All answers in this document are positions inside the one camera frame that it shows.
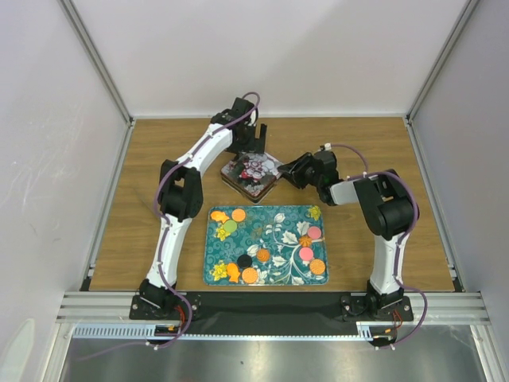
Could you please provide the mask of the gold tin lid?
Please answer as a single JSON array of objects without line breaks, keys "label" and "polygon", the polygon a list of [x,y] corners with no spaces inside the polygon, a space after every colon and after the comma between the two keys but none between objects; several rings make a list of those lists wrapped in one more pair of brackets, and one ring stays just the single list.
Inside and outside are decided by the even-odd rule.
[{"label": "gold tin lid", "polygon": [[256,181],[265,176],[274,176],[278,179],[281,174],[278,167],[282,163],[274,156],[263,153],[244,153],[237,155],[229,161],[220,171],[221,177],[231,178],[254,178]]}]

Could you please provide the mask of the gold cookie tin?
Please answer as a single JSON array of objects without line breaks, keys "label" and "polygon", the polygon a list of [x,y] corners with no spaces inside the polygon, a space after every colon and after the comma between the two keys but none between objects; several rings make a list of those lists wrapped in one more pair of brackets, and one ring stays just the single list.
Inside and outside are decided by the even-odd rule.
[{"label": "gold cookie tin", "polygon": [[256,181],[254,178],[231,178],[222,176],[223,182],[241,196],[254,204],[261,202],[278,183],[278,178],[265,176]]}]

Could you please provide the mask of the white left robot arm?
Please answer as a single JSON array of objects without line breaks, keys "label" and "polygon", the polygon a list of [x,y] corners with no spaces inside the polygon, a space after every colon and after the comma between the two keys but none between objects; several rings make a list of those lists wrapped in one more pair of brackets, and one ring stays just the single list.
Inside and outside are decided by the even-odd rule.
[{"label": "white left robot arm", "polygon": [[237,97],[231,107],[214,115],[198,141],[177,160],[161,165],[153,208],[160,220],[160,233],[153,262],[134,296],[131,314],[143,310],[157,319],[169,317],[188,300],[176,291],[177,266],[192,219],[204,203],[202,177],[217,157],[227,151],[261,153],[265,149],[267,126],[256,136],[257,92]]}]

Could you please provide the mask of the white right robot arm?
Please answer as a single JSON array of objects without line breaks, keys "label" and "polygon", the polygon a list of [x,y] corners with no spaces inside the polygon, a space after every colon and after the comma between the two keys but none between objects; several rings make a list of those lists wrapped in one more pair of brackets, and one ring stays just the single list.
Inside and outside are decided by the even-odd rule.
[{"label": "white right robot arm", "polygon": [[327,205],[360,206],[375,240],[373,270],[360,313],[377,320],[387,318],[404,297],[402,261],[420,216],[409,186],[393,169],[342,178],[336,155],[324,147],[279,166],[278,172],[298,189],[315,187]]}]

